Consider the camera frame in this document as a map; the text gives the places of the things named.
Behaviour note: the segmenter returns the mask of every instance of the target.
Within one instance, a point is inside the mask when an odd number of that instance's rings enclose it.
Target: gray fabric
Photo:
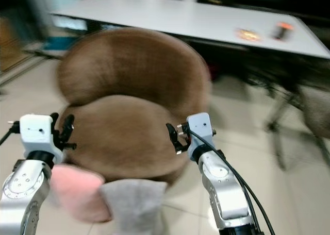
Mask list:
[[[124,179],[101,186],[116,224],[113,234],[161,234],[160,210],[166,187],[165,182],[144,179]]]
[[[317,136],[330,139],[330,86],[300,86],[304,119]]]

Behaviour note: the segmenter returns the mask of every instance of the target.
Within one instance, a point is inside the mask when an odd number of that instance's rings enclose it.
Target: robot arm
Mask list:
[[[219,233],[263,234],[260,228],[256,229],[258,224],[252,216],[253,207],[248,202],[245,188],[237,179],[237,172],[233,172],[227,162],[224,162],[225,157],[220,150],[213,150],[212,137],[215,131],[212,130],[209,115],[199,113],[187,117],[186,123],[177,126],[182,130],[179,133],[171,124],[167,124],[167,128],[177,154],[187,150],[189,158],[199,166]],[[178,135],[184,137],[187,145],[178,141]]]
[[[26,160],[19,160],[3,185],[0,200],[0,234],[35,235],[39,211],[49,193],[54,164],[63,160],[74,117],[69,115],[60,134],[55,130],[57,113],[25,115],[14,122],[11,132],[20,133]]]

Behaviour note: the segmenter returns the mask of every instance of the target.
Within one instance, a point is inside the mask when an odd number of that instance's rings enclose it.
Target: brown chair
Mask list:
[[[210,80],[202,57],[160,32],[125,28],[79,41],[57,70],[75,115],[68,163],[107,182],[140,178],[172,184],[188,156],[177,156],[166,123],[208,110]]]

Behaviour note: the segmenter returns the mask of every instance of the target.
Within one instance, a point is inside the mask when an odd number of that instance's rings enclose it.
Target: tiled floor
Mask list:
[[[57,61],[47,61],[7,84],[0,96],[0,135],[8,129],[7,121],[26,113],[60,111],[65,101],[55,83]],[[328,234],[330,210],[330,171],[313,144],[300,112],[291,108],[282,124],[287,170],[276,163],[265,120],[274,101],[263,90],[249,87],[233,78],[222,78],[213,87],[211,121],[217,135],[214,142],[228,161],[250,184],[278,235]],[[0,181],[3,182],[23,148],[17,135],[0,147]],[[162,214],[166,234],[218,234],[195,163],[170,189]],[[258,213],[265,234],[267,227]],[[37,235],[110,235],[114,223],[84,224],[73,220],[63,210],[45,202]]]

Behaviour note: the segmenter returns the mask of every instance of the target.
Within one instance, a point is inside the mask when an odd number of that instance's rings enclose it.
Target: pink cloth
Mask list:
[[[99,193],[104,178],[72,165],[56,165],[50,181],[59,204],[83,222],[112,220],[109,208]]]

